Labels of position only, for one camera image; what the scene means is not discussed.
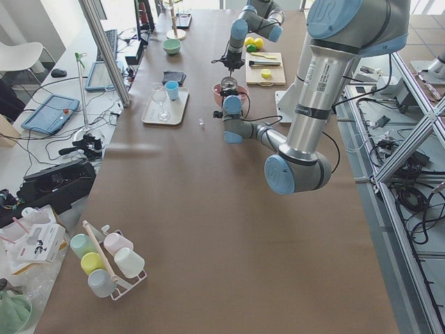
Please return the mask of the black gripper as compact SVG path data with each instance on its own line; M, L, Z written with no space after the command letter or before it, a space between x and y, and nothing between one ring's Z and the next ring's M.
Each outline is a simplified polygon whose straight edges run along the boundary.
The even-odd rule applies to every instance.
M219 59L212 60L211 63L222 63L228 70L237 70L244 66L245 60L241 58L242 53L232 53L221 56Z
M221 86L219 95L223 98L240 95L239 86Z

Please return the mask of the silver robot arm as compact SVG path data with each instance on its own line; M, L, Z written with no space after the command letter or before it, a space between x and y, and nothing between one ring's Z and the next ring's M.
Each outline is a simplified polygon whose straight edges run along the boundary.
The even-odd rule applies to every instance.
M243 119L238 84L228 76L220 83L226 142L255 138L273 151L264 174L276 193L326 185L332 167L316 147L346 75L362 58L404 48L409 19L408 1L315 1L307 16L296 80L279 101L293 113L289 133L282 135L266 122Z
M212 63L221 62L229 74L241 69L245 60L242 58L243 46L249 33L277 42L282 34L284 11L276 1L247 1L238 18L233 21L225 53Z

